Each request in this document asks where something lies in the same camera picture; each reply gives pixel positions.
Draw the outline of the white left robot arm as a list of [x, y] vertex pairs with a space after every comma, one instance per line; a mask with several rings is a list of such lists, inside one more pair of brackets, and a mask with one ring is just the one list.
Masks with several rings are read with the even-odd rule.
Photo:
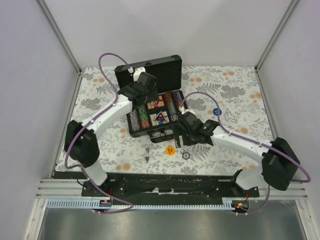
[[118, 90], [114, 100], [84, 121], [72, 120], [67, 125], [64, 165], [67, 169], [76, 168], [76, 165], [68, 165], [68, 158], [77, 161], [86, 177], [93, 182], [93, 191], [101, 197], [110, 192], [110, 184], [98, 161], [99, 137], [122, 116], [159, 97], [158, 79], [154, 75], [143, 67], [129, 70], [133, 72], [133, 82]]

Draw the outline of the black poker set case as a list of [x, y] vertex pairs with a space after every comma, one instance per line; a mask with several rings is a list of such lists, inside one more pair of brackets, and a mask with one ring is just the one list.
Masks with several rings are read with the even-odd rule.
[[181, 91], [182, 62], [175, 54], [114, 69], [118, 93], [132, 101], [133, 109], [126, 118], [133, 138], [149, 136], [152, 143], [175, 138], [179, 108], [187, 106]]

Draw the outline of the red playing card deck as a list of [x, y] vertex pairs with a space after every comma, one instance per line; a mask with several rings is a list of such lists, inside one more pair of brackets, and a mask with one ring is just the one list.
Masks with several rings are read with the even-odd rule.
[[164, 100], [162, 98], [159, 98], [158, 100], [154, 100], [152, 102], [149, 102], [147, 104], [147, 109], [151, 110], [151, 109], [161, 108], [164, 106], [165, 106]]

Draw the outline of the triangular all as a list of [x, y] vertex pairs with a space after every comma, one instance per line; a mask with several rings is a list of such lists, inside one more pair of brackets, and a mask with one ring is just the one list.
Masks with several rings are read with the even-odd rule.
[[162, 122], [162, 123], [165, 123], [165, 122], [169, 122], [169, 118], [168, 118], [168, 115], [167, 115], [167, 112], [158, 112], [158, 113], [155, 113], [154, 114], [154, 121], [156, 122]]

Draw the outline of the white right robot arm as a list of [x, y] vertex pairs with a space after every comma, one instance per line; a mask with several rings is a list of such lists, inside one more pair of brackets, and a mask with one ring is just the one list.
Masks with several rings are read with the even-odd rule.
[[300, 163], [289, 143], [280, 137], [273, 141], [258, 140], [243, 134], [235, 136], [224, 130], [220, 123], [207, 120], [203, 123], [189, 109], [179, 108], [181, 115], [178, 124], [182, 129], [183, 144], [208, 144], [230, 149], [256, 161], [258, 166], [248, 170], [238, 170], [229, 191], [235, 197], [242, 196], [247, 190], [268, 184], [272, 188], [286, 191], [293, 181], [298, 167], [287, 157]]

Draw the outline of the blue playing card deck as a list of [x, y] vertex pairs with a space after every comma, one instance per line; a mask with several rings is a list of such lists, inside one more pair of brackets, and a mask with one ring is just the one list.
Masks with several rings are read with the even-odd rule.
[[152, 127], [168, 124], [170, 119], [166, 111], [160, 111], [149, 115]]

